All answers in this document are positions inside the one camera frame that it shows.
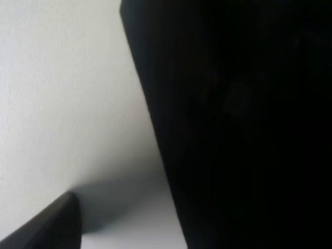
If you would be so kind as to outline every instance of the white ceiling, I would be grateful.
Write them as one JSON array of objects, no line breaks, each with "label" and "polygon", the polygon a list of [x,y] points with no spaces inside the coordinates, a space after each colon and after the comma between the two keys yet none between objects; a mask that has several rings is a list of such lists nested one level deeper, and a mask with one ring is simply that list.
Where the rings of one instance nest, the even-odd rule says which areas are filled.
[{"label": "white ceiling", "polygon": [[[166,183],[119,6],[0,0],[0,240],[71,188],[150,171]],[[186,248],[169,188],[82,248]]]}]

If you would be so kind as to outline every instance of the dark surface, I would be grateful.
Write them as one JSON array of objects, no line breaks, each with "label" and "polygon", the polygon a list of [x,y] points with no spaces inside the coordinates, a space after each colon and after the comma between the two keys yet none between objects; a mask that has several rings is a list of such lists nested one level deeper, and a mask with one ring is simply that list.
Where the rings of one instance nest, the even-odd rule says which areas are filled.
[{"label": "dark surface", "polygon": [[123,0],[189,248],[326,238],[328,1]]},{"label": "dark surface", "polygon": [[0,249],[80,249],[80,246],[80,207],[70,192],[0,242]]}]

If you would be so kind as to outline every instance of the black object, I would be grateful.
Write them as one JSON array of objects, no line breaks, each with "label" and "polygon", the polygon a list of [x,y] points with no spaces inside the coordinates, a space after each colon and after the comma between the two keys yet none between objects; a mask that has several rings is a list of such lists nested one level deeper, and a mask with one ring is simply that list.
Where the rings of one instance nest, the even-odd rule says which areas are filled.
[{"label": "black object", "polygon": [[79,201],[67,192],[0,242],[0,249],[79,249]]},{"label": "black object", "polygon": [[329,1],[122,1],[190,249],[327,238],[331,12]]}]

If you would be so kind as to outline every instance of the white wall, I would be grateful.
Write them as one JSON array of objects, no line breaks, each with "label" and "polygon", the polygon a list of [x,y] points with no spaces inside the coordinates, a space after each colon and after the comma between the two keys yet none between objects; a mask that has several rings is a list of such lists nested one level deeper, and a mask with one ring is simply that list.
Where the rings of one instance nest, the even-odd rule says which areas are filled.
[{"label": "white wall", "polygon": [[[0,0],[0,240],[71,188],[163,171],[119,6]],[[186,248],[169,188],[82,248]]]}]

